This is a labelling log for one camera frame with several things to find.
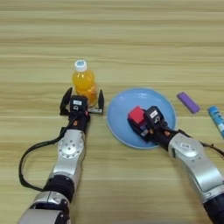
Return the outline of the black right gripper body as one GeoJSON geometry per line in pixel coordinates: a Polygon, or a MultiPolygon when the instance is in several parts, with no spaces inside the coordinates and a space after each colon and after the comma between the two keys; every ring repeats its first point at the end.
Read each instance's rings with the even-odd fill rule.
{"type": "Polygon", "coordinates": [[[170,129],[167,123],[164,122],[157,127],[145,129],[140,134],[140,137],[145,142],[153,142],[154,144],[158,144],[167,151],[170,141],[176,134],[177,131],[174,129],[170,129]]]}

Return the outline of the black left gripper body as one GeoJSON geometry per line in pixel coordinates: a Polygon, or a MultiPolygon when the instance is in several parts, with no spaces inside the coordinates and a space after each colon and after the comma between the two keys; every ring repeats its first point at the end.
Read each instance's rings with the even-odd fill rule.
{"type": "Polygon", "coordinates": [[[89,109],[81,109],[76,108],[71,110],[68,117],[68,128],[70,130],[86,130],[88,128],[88,124],[90,123],[91,114],[102,115],[102,108],[89,108],[89,109]]]}

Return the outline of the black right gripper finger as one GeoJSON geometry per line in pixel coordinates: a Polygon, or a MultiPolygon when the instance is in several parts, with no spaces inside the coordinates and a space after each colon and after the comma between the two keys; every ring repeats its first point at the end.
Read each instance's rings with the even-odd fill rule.
{"type": "Polygon", "coordinates": [[[145,131],[145,120],[134,120],[132,118],[128,119],[129,126],[133,129],[135,133],[141,135],[145,131]]]}

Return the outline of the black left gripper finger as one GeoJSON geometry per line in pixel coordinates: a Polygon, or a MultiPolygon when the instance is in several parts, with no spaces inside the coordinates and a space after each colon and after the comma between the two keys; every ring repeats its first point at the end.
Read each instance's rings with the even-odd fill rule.
{"type": "Polygon", "coordinates": [[[70,98],[71,98],[71,94],[72,94],[73,89],[70,87],[64,94],[64,96],[62,97],[61,100],[61,104],[59,106],[59,114],[61,116],[68,116],[69,115],[69,111],[67,109],[67,105],[70,102],[70,98]]]}
{"type": "Polygon", "coordinates": [[[103,95],[102,90],[100,90],[99,97],[98,97],[98,109],[99,109],[99,113],[103,114],[103,110],[104,110],[104,95],[103,95]]]}

